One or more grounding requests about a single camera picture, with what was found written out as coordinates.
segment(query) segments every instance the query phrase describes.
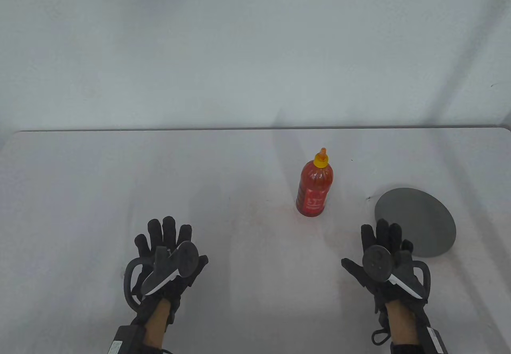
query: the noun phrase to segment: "gray disc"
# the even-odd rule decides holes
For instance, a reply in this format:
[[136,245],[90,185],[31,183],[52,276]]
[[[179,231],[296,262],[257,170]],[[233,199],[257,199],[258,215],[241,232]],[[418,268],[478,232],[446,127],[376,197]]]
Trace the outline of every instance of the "gray disc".
[[378,199],[374,218],[400,224],[403,239],[414,243],[416,257],[436,257],[456,239],[456,225],[449,210],[435,197],[411,188],[387,191]]
[[392,274],[394,259],[383,246],[372,245],[364,252],[362,266],[371,279],[376,282],[385,282]]

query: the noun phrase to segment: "black sleeve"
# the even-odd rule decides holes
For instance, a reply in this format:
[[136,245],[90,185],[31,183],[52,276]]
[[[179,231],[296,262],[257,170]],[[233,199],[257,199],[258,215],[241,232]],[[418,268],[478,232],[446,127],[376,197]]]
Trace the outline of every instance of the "black sleeve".
[[390,345],[390,352],[392,354],[424,354],[422,346],[417,345]]
[[155,347],[142,345],[140,354],[163,354],[164,351]]

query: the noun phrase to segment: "white controller tracking stripe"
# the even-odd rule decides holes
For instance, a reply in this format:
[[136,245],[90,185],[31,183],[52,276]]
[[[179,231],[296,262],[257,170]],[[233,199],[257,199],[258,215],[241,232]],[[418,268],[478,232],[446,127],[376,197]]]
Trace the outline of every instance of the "white controller tracking stripe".
[[163,281],[161,281],[153,290],[151,290],[150,292],[148,292],[146,295],[151,295],[155,292],[157,292],[158,290],[160,290],[163,286],[165,286],[167,283],[169,283],[170,281],[172,281],[173,279],[175,279],[177,276],[179,275],[179,270],[174,270],[171,275],[169,275],[168,277],[166,277]]
[[428,333],[431,337],[431,340],[433,341],[433,345],[435,345],[435,350],[438,354],[444,354],[444,351],[442,350],[442,346],[440,345],[440,341],[438,341],[438,338],[436,336],[435,330],[433,330],[431,327],[428,327]]
[[416,292],[414,292],[412,289],[410,289],[401,279],[396,277],[394,274],[390,274],[390,277],[388,278],[388,281],[392,283],[393,285],[398,285],[400,288],[402,288],[405,292],[410,294],[412,297],[417,299],[422,299],[420,295],[418,295]]

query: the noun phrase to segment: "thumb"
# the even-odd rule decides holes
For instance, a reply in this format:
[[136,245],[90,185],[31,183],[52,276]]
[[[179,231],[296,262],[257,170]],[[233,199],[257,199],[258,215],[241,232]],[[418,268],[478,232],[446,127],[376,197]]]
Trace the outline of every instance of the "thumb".
[[354,263],[351,259],[341,259],[341,265],[343,265],[343,268],[354,276],[363,287],[367,287],[367,285],[372,283],[364,268]]

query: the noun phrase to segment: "bottle label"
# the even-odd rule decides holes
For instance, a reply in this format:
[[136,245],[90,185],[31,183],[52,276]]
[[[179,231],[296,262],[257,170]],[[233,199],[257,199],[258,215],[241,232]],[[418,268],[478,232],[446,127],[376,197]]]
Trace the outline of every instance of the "bottle label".
[[307,189],[303,200],[303,211],[310,214],[321,213],[325,207],[327,195],[328,190]]

